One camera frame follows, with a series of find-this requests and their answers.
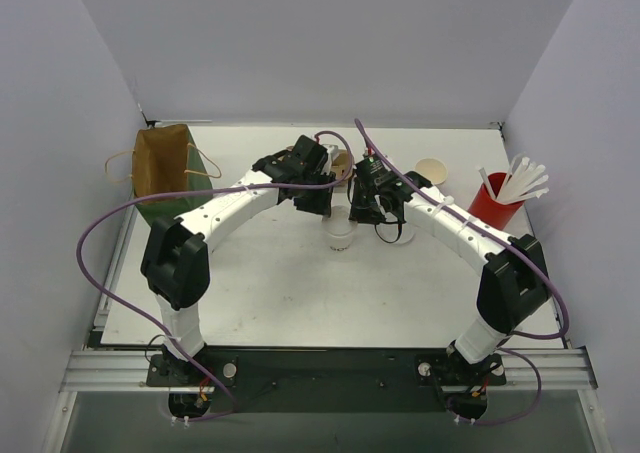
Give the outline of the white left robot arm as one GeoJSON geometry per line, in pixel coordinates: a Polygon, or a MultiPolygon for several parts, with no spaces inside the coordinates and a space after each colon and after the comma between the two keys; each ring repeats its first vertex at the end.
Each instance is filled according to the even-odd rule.
{"type": "Polygon", "coordinates": [[[156,294],[169,371],[179,382],[196,383],[205,371],[198,302],[210,285],[210,253],[254,216],[287,200],[299,211],[328,216],[338,155],[337,146],[302,135],[292,149],[257,160],[230,193],[153,222],[141,273],[156,294]]]}

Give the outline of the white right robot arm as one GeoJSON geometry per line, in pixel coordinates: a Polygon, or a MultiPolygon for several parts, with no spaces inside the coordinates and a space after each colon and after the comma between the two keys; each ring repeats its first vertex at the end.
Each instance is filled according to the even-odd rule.
{"type": "Polygon", "coordinates": [[[531,269],[545,272],[540,244],[530,235],[515,238],[471,216],[420,174],[400,178],[381,159],[369,155],[356,163],[350,219],[361,224],[406,224],[429,233],[480,276],[476,318],[449,347],[451,362],[462,370],[486,363],[550,297],[531,269]]]}

